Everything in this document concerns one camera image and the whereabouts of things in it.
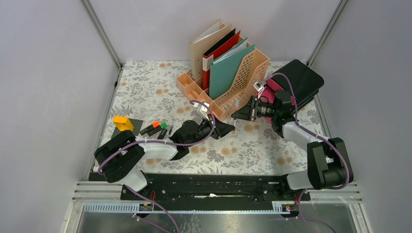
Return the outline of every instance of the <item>file holder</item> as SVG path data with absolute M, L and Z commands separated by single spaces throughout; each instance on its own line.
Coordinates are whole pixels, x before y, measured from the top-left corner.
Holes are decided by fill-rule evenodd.
M 235 79 L 228 91 L 217 99 L 212 100 L 208 93 L 209 88 L 203 90 L 203 79 L 192 79 L 192 71 L 177 77 L 177 88 L 188 98 L 188 100 L 205 101 L 210 104 L 210 109 L 217 119 L 224 121 L 236 111 L 236 100 L 239 101 L 239 108 L 244 107 L 251 96 L 258 93 L 253 87 L 255 82 L 261 82 L 269 66 L 269 58 L 261 51 L 254 49 L 246 55 L 239 66 Z

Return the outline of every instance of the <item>teal folder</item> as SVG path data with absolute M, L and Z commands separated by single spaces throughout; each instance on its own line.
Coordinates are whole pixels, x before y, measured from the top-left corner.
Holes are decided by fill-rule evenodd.
M 255 45 L 248 46 L 221 61 L 219 61 L 219 59 L 225 55 L 227 56 L 228 53 L 233 53 L 233 50 L 242 45 L 242 43 L 246 43 L 246 41 L 247 38 L 239 42 L 231 50 L 212 62 L 212 65 L 210 66 L 209 85 L 209 96 L 212 100 L 217 99 L 230 89 L 236 73 L 238 72 L 239 66 L 242 63 L 242 59 L 255 49 Z

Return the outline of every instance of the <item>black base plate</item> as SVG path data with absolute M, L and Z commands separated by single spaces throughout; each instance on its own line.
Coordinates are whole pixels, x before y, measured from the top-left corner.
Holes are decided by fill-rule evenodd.
M 296 196 L 285 197 L 278 190 L 280 176 L 247 175 L 179 175 L 146 173 L 150 183 L 143 193 L 151 198 L 155 191 L 157 203 L 171 211 L 250 211 L 272 210 L 272 201 L 295 201 Z M 125 186 L 121 200 L 141 200 Z M 195 198 L 195 196 L 220 197 Z M 305 194 L 302 200 L 310 200 Z

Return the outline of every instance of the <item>beige folder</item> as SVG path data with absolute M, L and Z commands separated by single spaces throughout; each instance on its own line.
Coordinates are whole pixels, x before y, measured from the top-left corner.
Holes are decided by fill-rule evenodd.
M 190 63 L 192 66 L 192 78 L 194 80 L 202 77 L 203 54 L 228 34 L 231 31 L 231 27 L 232 25 L 229 24 L 221 28 L 219 19 L 189 42 Z

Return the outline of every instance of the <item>marker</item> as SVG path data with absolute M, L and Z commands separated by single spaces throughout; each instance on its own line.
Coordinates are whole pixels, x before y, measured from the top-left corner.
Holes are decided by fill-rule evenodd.
M 147 135 L 152 136 L 153 134 L 159 132 L 162 129 L 165 129 L 167 127 L 167 123 L 163 122 L 160 124 L 160 127 L 156 127 L 154 130 L 150 130 Z
M 160 126 L 160 122 L 156 121 L 155 123 L 149 125 L 148 127 L 144 128 L 143 130 L 140 131 L 140 134 L 143 135 L 147 132 L 149 132 L 150 130 L 159 127 Z
M 165 138 L 166 133 L 167 133 L 167 129 L 162 129 L 162 131 L 160 131 L 160 134 L 159 134 L 159 136 L 157 137 L 157 139 L 163 139 L 163 138 Z
M 169 137 L 172 134 L 173 126 L 174 126 L 174 121 L 172 122 L 172 125 L 170 126 L 170 129 L 169 129 Z

